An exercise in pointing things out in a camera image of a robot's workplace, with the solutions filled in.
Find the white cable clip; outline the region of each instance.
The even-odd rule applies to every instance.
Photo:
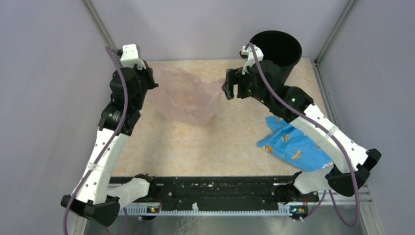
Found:
[[[87,163],[87,168],[92,171],[92,170],[97,169],[97,165],[95,163],[88,162]]]
[[[328,130],[328,133],[324,136],[324,140],[328,140],[336,131],[338,131],[339,128],[336,125],[333,125],[330,130]]]

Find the gray wall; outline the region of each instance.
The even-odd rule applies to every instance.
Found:
[[[62,234],[113,66],[79,0],[2,0],[0,32],[0,234]]]
[[[339,122],[383,157],[369,178],[387,234],[413,234],[415,1],[359,1],[322,63]]]
[[[118,47],[147,60],[229,59],[264,30],[290,33],[317,57],[347,0],[93,0]]]

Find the marble surface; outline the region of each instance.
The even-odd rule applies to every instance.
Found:
[[[204,81],[225,77],[243,60],[169,61],[165,65],[201,76]],[[287,85],[304,89],[326,114],[308,58],[294,67]],[[291,175],[299,169],[256,147],[271,131],[268,109],[252,98],[226,100],[209,125],[181,123],[144,103],[141,118],[124,146],[113,176],[149,173],[158,176]]]

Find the black bucket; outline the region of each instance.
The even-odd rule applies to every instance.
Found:
[[[301,58],[302,49],[297,39],[288,33],[271,30],[256,34],[251,38],[251,43],[261,49],[263,60],[270,60],[280,66],[280,81],[285,83]]]

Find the pink plastic bag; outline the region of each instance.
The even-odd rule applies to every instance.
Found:
[[[149,90],[146,100],[170,118],[206,125],[219,112],[224,79],[206,83],[184,70],[151,63],[159,87]]]

